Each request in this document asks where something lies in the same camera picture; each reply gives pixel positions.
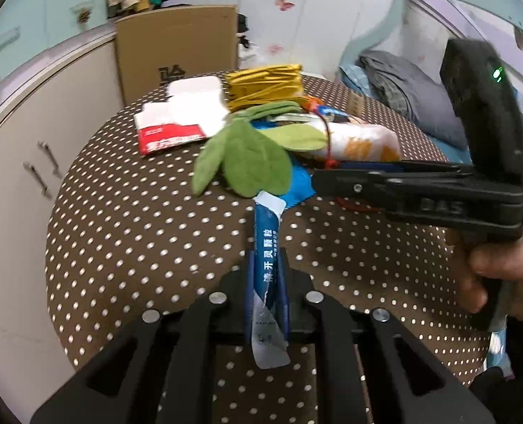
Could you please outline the person's right hand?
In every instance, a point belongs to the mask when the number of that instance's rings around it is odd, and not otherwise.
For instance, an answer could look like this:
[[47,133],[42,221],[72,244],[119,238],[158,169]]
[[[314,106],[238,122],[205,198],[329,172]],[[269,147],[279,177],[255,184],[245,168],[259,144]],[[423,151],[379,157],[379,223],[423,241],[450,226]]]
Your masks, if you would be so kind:
[[459,232],[448,230],[445,242],[453,249],[451,269],[458,285],[459,304],[472,314],[479,312],[488,301],[482,279],[501,279],[512,283],[509,315],[523,320],[523,238],[470,247]]

